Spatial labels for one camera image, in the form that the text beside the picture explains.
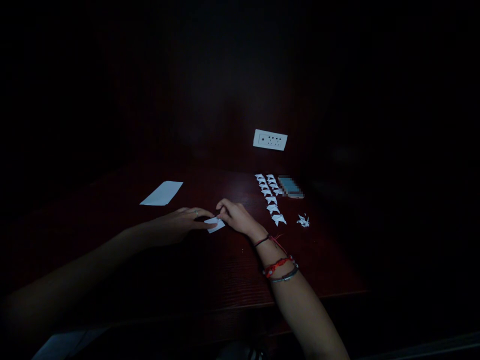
black bracelet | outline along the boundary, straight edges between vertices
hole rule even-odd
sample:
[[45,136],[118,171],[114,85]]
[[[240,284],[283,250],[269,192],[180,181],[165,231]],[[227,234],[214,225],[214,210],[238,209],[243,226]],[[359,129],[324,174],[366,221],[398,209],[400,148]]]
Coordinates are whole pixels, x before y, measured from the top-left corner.
[[263,240],[260,240],[259,242],[257,242],[255,245],[253,245],[255,248],[260,245],[261,243],[263,243],[264,241],[267,241],[268,239],[270,239],[270,234],[267,234],[266,238],[264,238]]

table surface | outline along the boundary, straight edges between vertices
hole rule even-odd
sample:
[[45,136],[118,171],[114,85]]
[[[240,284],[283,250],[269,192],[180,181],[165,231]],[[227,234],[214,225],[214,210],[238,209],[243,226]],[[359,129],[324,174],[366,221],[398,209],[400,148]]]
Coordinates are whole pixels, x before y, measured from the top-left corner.
[[[168,205],[139,205],[167,180],[183,182]],[[282,234],[280,243],[295,257],[320,298],[365,292],[360,275],[328,236],[321,209],[303,190],[304,199],[277,197],[287,222],[277,227],[253,173],[129,165],[15,224],[6,237],[3,285],[8,290],[19,288],[127,227],[181,207],[217,214],[217,202],[228,198],[242,203],[270,234]],[[304,213],[310,227],[297,223],[298,214]],[[83,299],[65,321],[82,327],[273,304],[254,249],[244,235],[226,226],[211,234],[195,230],[179,245],[135,256]]]

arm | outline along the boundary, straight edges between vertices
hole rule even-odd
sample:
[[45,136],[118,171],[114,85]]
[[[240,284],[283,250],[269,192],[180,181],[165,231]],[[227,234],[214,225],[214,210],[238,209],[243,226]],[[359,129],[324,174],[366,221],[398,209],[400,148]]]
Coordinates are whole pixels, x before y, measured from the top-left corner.
[[183,207],[168,215],[122,231],[99,248],[79,257],[3,299],[2,323],[14,343],[35,351],[50,336],[60,316],[132,255],[152,246],[180,242],[192,229],[216,224],[194,221],[213,217],[198,207]]
[[[246,234],[252,244],[267,237],[265,228],[250,216],[242,204],[223,199],[216,208],[220,209],[218,217],[235,230]],[[262,242],[255,249],[264,268],[286,257],[271,240]],[[292,262],[287,261],[275,271],[274,277],[281,278],[293,269]],[[332,320],[299,271],[289,281],[275,282],[271,286],[278,307],[307,359],[349,359]]]

wall socket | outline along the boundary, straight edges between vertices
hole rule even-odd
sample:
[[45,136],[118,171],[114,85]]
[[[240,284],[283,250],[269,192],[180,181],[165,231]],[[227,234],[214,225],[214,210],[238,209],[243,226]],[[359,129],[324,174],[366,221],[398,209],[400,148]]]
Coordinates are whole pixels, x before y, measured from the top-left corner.
[[283,151],[287,144],[287,135],[265,130],[255,130],[253,146]]

red bracelet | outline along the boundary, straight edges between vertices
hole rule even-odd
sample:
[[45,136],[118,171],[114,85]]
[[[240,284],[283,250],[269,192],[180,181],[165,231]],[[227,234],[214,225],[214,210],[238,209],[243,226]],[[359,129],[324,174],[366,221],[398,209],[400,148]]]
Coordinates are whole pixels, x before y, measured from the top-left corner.
[[270,239],[270,234],[267,234],[266,238],[264,238],[263,240],[260,240],[259,242],[257,242],[255,245],[253,245],[253,247],[257,247],[258,245],[260,245],[261,243],[263,243],[264,241],[267,241],[268,239]]
[[274,263],[273,265],[270,265],[267,268],[265,268],[265,270],[263,271],[263,275],[265,275],[266,278],[268,279],[274,274],[275,270],[277,270],[278,267],[281,267],[287,261],[291,261],[295,265],[294,258],[292,257],[292,255],[289,255],[288,257],[282,258],[278,260],[276,263]]

